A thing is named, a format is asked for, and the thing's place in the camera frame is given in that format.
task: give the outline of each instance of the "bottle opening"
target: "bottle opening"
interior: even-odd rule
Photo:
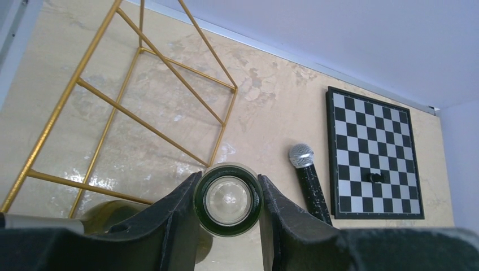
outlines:
[[[225,176],[210,184],[205,203],[211,219],[220,225],[233,226],[250,212],[251,195],[241,179]]]

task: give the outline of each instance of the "black and white checkered board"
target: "black and white checkered board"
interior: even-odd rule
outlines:
[[[326,101],[335,218],[424,219],[409,110],[333,87]]]

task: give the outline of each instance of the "geometric gold stand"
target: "geometric gold stand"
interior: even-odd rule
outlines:
[[[146,129],[152,131],[157,136],[164,139],[165,141],[167,141],[171,145],[175,146],[176,148],[178,148],[179,150],[181,150],[185,154],[189,155],[191,158],[198,161],[199,163],[201,163],[205,167],[209,167],[209,166],[212,165],[212,163],[214,161],[214,158],[216,156],[216,153],[218,151],[218,147],[220,145],[221,138],[223,137],[224,130],[226,128],[226,125],[228,124],[229,115],[231,113],[231,110],[232,110],[233,105],[234,105],[234,100],[236,99],[236,96],[237,96],[237,93],[238,93],[238,86],[236,85],[234,80],[231,78],[231,75],[228,73],[228,71],[224,67],[223,63],[219,59],[218,55],[216,54],[215,50],[213,49],[213,47],[208,42],[208,39],[205,37],[205,35],[201,31],[201,29],[199,28],[198,24],[194,20],[193,16],[191,15],[190,11],[188,10],[186,5],[184,4],[183,0],[178,0],[178,1],[180,3],[181,7],[186,12],[186,14],[188,15],[188,17],[190,18],[191,22],[193,23],[195,29],[198,31],[199,35],[201,36],[201,38],[206,43],[206,46],[208,46],[210,52],[213,54],[216,61],[221,66],[223,71],[226,73],[226,75],[228,76],[228,78],[230,79],[230,81],[233,85],[224,83],[224,82],[222,82],[218,79],[215,79],[215,78],[213,78],[209,75],[206,75],[206,74],[204,74],[200,71],[192,69],[192,68],[190,68],[186,65],[183,65],[179,62],[176,62],[176,61],[174,61],[170,58],[167,58],[167,57],[163,56],[158,51],[158,49],[151,43],[151,41],[143,34],[143,14],[144,14],[144,11],[145,11],[145,0],[141,0],[141,4],[140,4],[140,26],[139,27],[136,26],[135,23],[131,21],[131,19],[125,14],[125,12],[122,9],[120,9],[120,4],[121,4],[122,0],[115,0],[113,5],[111,6],[110,10],[108,11],[106,17],[103,19],[102,24],[98,28],[97,33],[93,37],[92,42],[90,43],[90,45],[86,49],[86,52],[85,52],[84,56],[82,57],[82,59],[80,60],[80,62],[78,64],[77,68],[75,69],[75,72],[73,73],[72,77],[70,78],[70,81],[69,81],[67,87],[65,88],[65,91],[63,92],[62,96],[58,100],[58,103],[56,104],[55,109],[51,113],[51,116],[48,119],[48,122],[46,123],[45,128],[43,129],[43,131],[40,134],[40,137],[38,138],[33,150],[31,151],[30,155],[28,156],[28,159],[25,162],[25,165],[24,165],[23,169],[21,170],[20,174],[18,175],[17,180],[15,181],[13,187],[11,188],[7,198],[3,202],[3,206],[2,206],[2,209],[1,209],[2,212],[8,212],[8,210],[10,209],[13,201],[15,200],[16,196],[18,195],[18,193],[19,193],[19,191],[20,191],[20,189],[21,189],[21,187],[22,187],[22,185],[23,185],[23,183],[24,183],[24,181],[27,177],[37,178],[37,179],[41,179],[41,180],[45,180],[45,181],[49,181],[49,182],[55,182],[55,183],[58,183],[58,184],[61,184],[61,185],[67,185],[67,186],[72,186],[72,187],[79,188],[80,191],[78,192],[77,197],[75,199],[75,202],[73,203],[72,209],[70,210],[69,217],[73,217],[73,215],[75,214],[76,208],[78,206],[78,203],[79,203],[79,201],[82,197],[82,194],[83,194],[84,190],[89,190],[89,191],[93,191],[93,192],[97,192],[97,193],[101,193],[101,194],[105,194],[105,195],[109,195],[109,196],[114,196],[114,197],[117,197],[117,198],[131,200],[131,201],[134,201],[134,202],[151,204],[152,202],[150,202],[148,200],[137,198],[135,196],[125,195],[125,194],[122,194],[122,193],[117,193],[117,192],[107,190],[107,189],[102,189],[100,187],[90,186],[88,184],[88,182],[90,180],[90,176],[92,174],[92,171],[95,167],[95,162],[97,160],[98,154],[99,154],[99,152],[102,148],[104,139],[105,139],[105,137],[108,133],[108,130],[109,130],[110,125],[111,125],[111,123],[112,123],[112,121],[115,117],[115,114],[116,114],[117,110],[122,112],[123,114],[127,115],[128,117],[132,118],[134,121],[138,122],[139,124],[143,125]],[[107,95],[103,94],[98,89],[96,89],[95,87],[93,87],[89,83],[87,83],[85,80],[83,80],[81,78],[81,74],[83,73],[83,70],[85,69],[86,64],[90,60],[93,52],[95,51],[97,45],[99,44],[101,38],[103,37],[103,34],[105,33],[105,30],[107,29],[108,25],[110,24],[110,22],[111,22],[113,16],[115,15],[115,13],[120,15],[127,22],[127,24],[137,33],[139,47],[138,47],[138,49],[137,49],[137,51],[136,51],[136,53],[133,57],[132,63],[130,65],[129,69],[128,69],[125,80],[123,81],[123,84],[120,88],[118,97],[116,98],[116,100],[112,100]],[[148,45],[149,49],[146,48],[146,47],[143,47],[143,42]],[[148,124],[147,122],[145,122],[144,120],[142,120],[138,116],[136,116],[135,114],[128,111],[125,107],[121,106],[120,102],[121,102],[121,98],[123,96],[123,92],[125,91],[125,88],[128,85],[128,81],[130,79],[133,68],[134,68],[134,66],[136,64],[136,61],[138,59],[138,56],[142,53],[145,53],[145,52],[158,56],[161,59],[161,61],[186,86],[186,88],[188,88],[188,90],[204,105],[204,107],[221,124],[221,132],[220,132],[220,135],[218,136],[215,148],[213,150],[213,154],[212,154],[209,162],[205,162],[205,161],[201,160],[200,158],[198,158],[197,156],[192,154],[190,151],[183,148],[182,146],[180,146],[178,143],[176,143],[175,141],[173,141],[172,139],[170,139],[166,135],[162,134],[160,131],[155,129],[152,125]],[[226,87],[231,89],[231,92],[233,93],[233,98],[231,100],[226,118],[224,120],[222,120],[221,118],[218,117],[218,115],[211,109],[211,107],[208,106],[208,104],[198,95],[198,93],[190,86],[190,84],[188,84],[188,82],[176,71],[176,69],[174,68],[174,66],[172,64],[175,64],[177,66],[185,68],[190,72],[194,72],[194,73],[196,73],[200,76],[203,76],[203,77],[205,77],[209,80],[215,81],[218,84],[221,84],[221,85],[226,86]],[[67,180],[65,178],[60,178],[60,177],[57,177],[57,176],[52,176],[52,175],[41,173],[41,172],[37,172],[37,171],[32,169],[33,164],[34,164],[38,154],[40,153],[44,143],[47,140],[47,137],[49,136],[53,126],[55,125],[56,120],[58,119],[58,116],[60,115],[65,103],[67,102],[68,97],[70,96],[70,94],[72,93],[73,88],[76,85],[84,87],[85,89],[87,89],[91,93],[95,94],[100,99],[104,100],[105,102],[107,102],[107,103],[109,103],[110,105],[113,106],[113,109],[110,113],[110,117],[108,118],[106,126],[103,130],[102,136],[100,138],[100,141],[98,142],[98,146],[95,150],[95,153],[92,157],[92,160],[90,161],[90,164],[88,166],[88,170],[86,171],[86,174],[85,174],[85,177],[84,177],[82,183],[74,182],[74,181],[71,181],[71,180]]]

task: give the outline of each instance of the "white wall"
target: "white wall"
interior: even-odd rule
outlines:
[[[181,10],[177,0],[149,1]],[[420,104],[479,99],[478,0],[185,3],[199,19]]]
[[[17,16],[20,17],[18,29],[15,31],[15,38],[5,53],[5,61],[0,63],[0,110],[3,101],[7,97],[8,90],[15,76],[16,69],[20,65],[23,52],[27,48],[28,40],[32,34],[35,22],[37,21],[43,0],[29,1],[27,6],[22,4],[23,0],[0,0],[0,50],[4,46],[7,36],[12,35],[11,29]],[[19,15],[19,10],[24,7],[25,11]]]
[[[455,224],[479,233],[479,100],[441,110],[439,116]]]

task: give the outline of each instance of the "black microphone handle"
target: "black microphone handle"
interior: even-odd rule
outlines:
[[[332,226],[333,224],[329,217],[326,199],[321,190],[314,165],[297,168],[296,174],[298,175],[299,185],[306,200],[308,212],[322,222]]]

